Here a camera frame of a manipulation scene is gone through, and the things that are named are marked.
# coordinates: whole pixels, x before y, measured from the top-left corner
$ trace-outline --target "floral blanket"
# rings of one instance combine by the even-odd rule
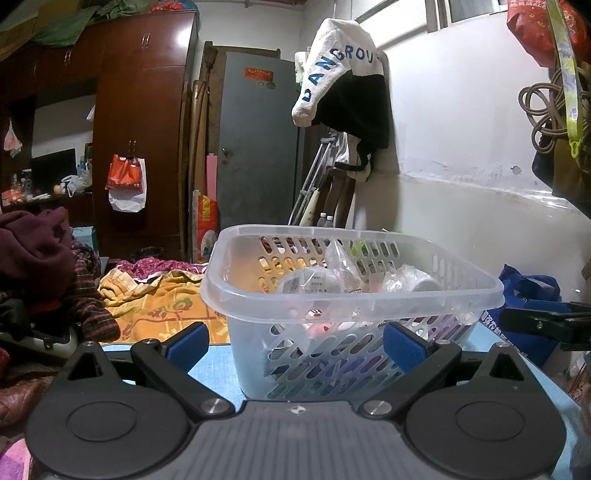
[[[210,344],[230,343],[225,317],[201,300],[202,278],[202,274],[173,270],[150,283],[138,283],[116,268],[108,272],[100,281],[99,292],[121,329],[116,343],[145,338],[163,342],[194,322],[207,325]]]

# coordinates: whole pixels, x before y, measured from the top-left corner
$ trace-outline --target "white container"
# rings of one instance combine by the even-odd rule
[[[363,277],[413,265],[443,291],[269,294],[290,270],[324,264],[338,239]],[[420,238],[335,228],[241,225],[219,236],[203,300],[228,318],[240,386],[255,400],[363,400],[398,367],[382,348],[386,322],[425,339],[458,340],[485,309],[503,305],[503,285],[477,266]]]

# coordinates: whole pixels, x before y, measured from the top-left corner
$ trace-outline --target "wardrobe door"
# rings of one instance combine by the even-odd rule
[[[117,18],[109,22],[102,72],[139,70],[150,15]]]
[[[140,213],[116,212],[105,190],[114,154],[128,155],[134,139],[134,100],[137,72],[102,75],[96,92],[93,133],[92,183],[96,232],[101,238],[129,235],[134,225],[141,224]]]
[[[11,55],[6,63],[8,77],[4,84],[3,100],[12,102],[35,93],[35,78],[40,48],[29,46]]]
[[[138,72],[136,154],[145,159],[148,194],[142,235],[178,235],[178,132],[184,67]]]
[[[43,92],[64,82],[69,48],[40,48],[35,91]]]
[[[76,45],[70,49],[65,83],[99,76],[110,24],[110,22],[101,22],[84,29]]]
[[[194,19],[194,11],[152,14],[146,26],[142,68],[184,66]]]

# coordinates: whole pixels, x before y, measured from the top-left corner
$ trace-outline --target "wooden wardrobe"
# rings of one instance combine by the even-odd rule
[[[0,155],[2,189],[12,173],[28,167],[39,100],[96,92],[89,216],[100,254],[129,258],[142,247],[162,247],[164,258],[181,259],[181,101],[196,43],[195,11],[156,12],[89,25],[71,48],[27,44],[0,63],[2,133],[12,118],[23,143],[14,160]],[[128,155],[130,146],[147,170],[147,201],[139,213],[114,211],[105,190],[113,155]]]

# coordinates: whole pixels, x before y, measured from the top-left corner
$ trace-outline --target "white plastic bag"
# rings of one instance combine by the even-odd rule
[[[118,212],[137,213],[146,206],[148,186],[146,184],[146,162],[138,158],[142,168],[142,191],[109,189],[109,202]]]
[[[95,107],[96,107],[96,104],[92,106],[92,108],[90,109],[90,112],[88,113],[88,116],[86,117],[86,119],[89,122],[95,121]]]
[[[73,197],[75,193],[82,193],[85,188],[92,185],[92,176],[87,170],[78,168],[79,175],[68,175],[61,181],[66,184],[68,196]]]
[[[335,272],[345,291],[359,293],[365,288],[365,281],[355,261],[337,240],[332,240],[326,249],[326,266]]]
[[[22,143],[14,133],[14,130],[12,129],[12,120],[10,120],[8,132],[6,134],[6,137],[4,137],[4,151],[10,152],[10,156],[14,158],[15,155],[18,155],[21,152],[21,148]]]

